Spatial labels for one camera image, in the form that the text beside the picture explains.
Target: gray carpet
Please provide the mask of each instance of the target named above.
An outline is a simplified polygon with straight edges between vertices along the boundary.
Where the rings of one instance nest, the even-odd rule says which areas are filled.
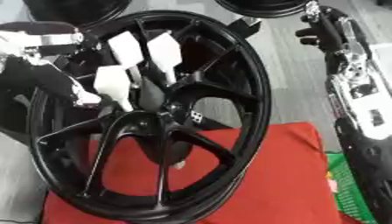
[[[392,42],[392,11],[375,5],[375,0],[321,0],[356,18],[364,27],[371,43]],[[134,0],[124,12],[146,10],[193,11],[229,24],[239,18],[213,0]],[[0,0],[0,23],[27,20],[21,0]],[[309,122],[316,126],[326,151],[340,149],[334,131],[330,106],[326,99],[323,55],[315,48],[302,46],[294,32],[306,27],[299,15],[263,20],[262,30],[249,42],[257,50],[269,72],[273,87],[272,123]],[[381,52],[390,58],[390,51]],[[209,99],[198,105],[207,116],[239,126],[238,116],[229,102]],[[23,145],[0,136],[0,220],[32,220],[40,210],[43,183],[34,171]]]

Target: red cloth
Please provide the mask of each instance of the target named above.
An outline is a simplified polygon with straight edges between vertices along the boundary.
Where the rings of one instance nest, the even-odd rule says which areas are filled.
[[[238,130],[203,132],[231,148]],[[171,169],[172,189],[186,186],[216,165],[216,159],[195,148],[183,170]],[[157,167],[137,150],[133,140],[115,149],[104,174],[107,188],[119,193],[154,193]],[[85,214],[50,194],[45,224],[123,224]],[[340,224],[340,215],[326,181],[326,157],[317,131],[309,123],[271,125],[255,161],[233,198],[199,224]]]
[[[342,220],[342,224],[361,224],[360,221],[343,213],[340,213],[340,218]]]

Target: wheel spoke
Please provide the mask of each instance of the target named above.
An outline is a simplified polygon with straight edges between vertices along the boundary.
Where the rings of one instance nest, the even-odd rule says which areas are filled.
[[[168,159],[170,157],[170,149],[173,145],[173,141],[171,139],[172,131],[167,129],[166,127],[170,127],[167,125],[167,121],[164,117],[160,117],[160,137],[159,137],[159,149],[160,149],[160,158],[159,158],[159,173],[157,177],[157,201],[156,207],[160,208],[163,204],[169,199],[169,162]]]
[[[183,29],[179,30],[179,31],[175,31],[172,36],[179,42],[181,43],[183,41],[183,39],[186,37],[186,34],[194,31],[194,29],[198,26],[198,23],[196,20],[192,20],[191,23],[189,25],[187,25],[186,27],[184,27]]]
[[[149,41],[149,35],[147,30],[144,27],[144,21],[141,19],[136,19],[136,24],[138,28],[138,33],[140,35],[140,41],[142,42],[142,46],[146,45],[147,42]]]
[[[57,130],[51,134],[42,136],[39,144],[49,144],[50,142],[62,141],[69,137],[77,137],[83,134],[96,134],[102,132],[102,118],[92,119],[85,122],[79,122],[63,129]]]
[[[190,128],[181,126],[173,132],[172,137],[175,141],[184,141],[204,148],[213,153],[224,165],[232,165],[235,162],[235,155],[230,150]]]
[[[203,65],[198,71],[202,73],[206,73],[208,70],[213,68],[215,65],[219,64],[223,60],[225,60],[231,53],[235,52],[236,45],[233,45],[229,47],[227,50],[225,50],[223,53],[217,55],[216,57],[212,58],[210,61],[208,61],[205,65]]]
[[[172,102],[179,102],[191,109],[202,98],[216,97],[228,99],[235,104],[242,105],[247,112],[254,112],[260,101],[251,94],[236,91],[229,87],[222,87],[211,81],[200,81],[200,79],[203,79],[200,74],[195,74],[193,78],[194,81],[192,83],[185,84],[175,90],[171,98]]]
[[[87,183],[82,195],[88,196],[97,190],[102,189],[102,174],[105,164],[108,162],[109,157],[115,148],[119,129],[116,129],[116,125],[112,125],[107,132],[101,137],[95,159],[91,168],[91,171],[87,177]]]
[[[157,207],[161,207],[169,198],[169,165],[164,157],[159,165],[157,177]]]

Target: robotic arm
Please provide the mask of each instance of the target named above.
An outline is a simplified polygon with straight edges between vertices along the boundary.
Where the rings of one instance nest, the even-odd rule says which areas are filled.
[[[325,53],[327,91],[337,118],[347,117],[364,137],[392,136],[392,97],[389,83],[374,60],[357,22],[340,10],[306,5],[302,20],[311,28],[297,32],[304,45]]]
[[[101,97],[87,92],[47,56],[99,48],[99,43],[64,23],[16,22],[0,25],[0,86],[38,87],[76,107],[91,107]]]

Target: black wheel rim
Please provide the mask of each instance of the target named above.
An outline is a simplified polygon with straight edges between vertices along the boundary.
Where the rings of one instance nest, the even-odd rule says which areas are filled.
[[[254,18],[281,18],[302,11],[309,0],[216,0],[229,11]]]
[[[31,15],[38,21],[61,21],[78,27],[90,27],[119,16],[132,0],[92,3],[91,1],[24,0]]]
[[[171,30],[173,37],[182,45],[191,39],[212,49],[213,57],[201,64],[190,63],[185,53],[185,62],[177,68],[177,72],[188,75],[173,86],[164,87],[159,85],[159,79],[154,80],[151,71],[154,74],[157,71],[149,62],[147,53],[142,74],[151,74],[151,77],[146,76],[151,82],[157,83],[165,94],[164,104],[154,111],[146,111],[136,105],[137,110],[128,114],[113,109],[109,115],[98,117],[101,113],[99,109],[69,108],[37,92],[30,113],[31,154],[38,171],[52,190],[82,211],[109,219],[148,223],[196,220],[219,207],[228,194],[231,195],[233,191],[228,189],[238,184],[235,180],[245,172],[265,135],[270,120],[271,101],[270,84],[263,63],[251,46],[224,24],[188,12],[141,12],[100,25],[91,32],[101,40],[107,40],[126,30],[132,31],[142,45],[157,32]],[[75,62],[78,57],[74,55],[69,59]],[[91,59],[98,64],[102,61],[95,56]],[[69,69],[87,89],[94,91],[91,88],[93,66],[87,62],[84,63],[87,67],[78,66],[74,70],[71,64],[64,66],[64,69]],[[228,85],[227,80],[220,81],[212,75],[226,65],[231,66],[224,72],[241,72],[241,75],[231,77],[235,85]],[[231,100],[241,115],[241,134],[232,150],[225,149],[186,126],[194,103],[208,96]],[[72,121],[67,122],[67,116],[74,120],[69,118]],[[147,123],[147,129],[139,127],[141,120]],[[69,160],[69,155],[61,149],[69,142],[68,139],[94,133],[103,133],[98,150],[101,159],[95,158],[93,168],[87,174],[82,173],[80,165],[74,161],[64,167],[60,160],[63,157]],[[123,137],[153,140],[158,143],[158,148],[163,149],[155,196],[121,195],[102,186],[105,160],[116,142]],[[168,157],[164,155],[172,149],[170,145],[173,141],[201,146],[215,155],[220,165],[195,184],[169,192]],[[80,149],[87,147],[81,143],[78,146]]]

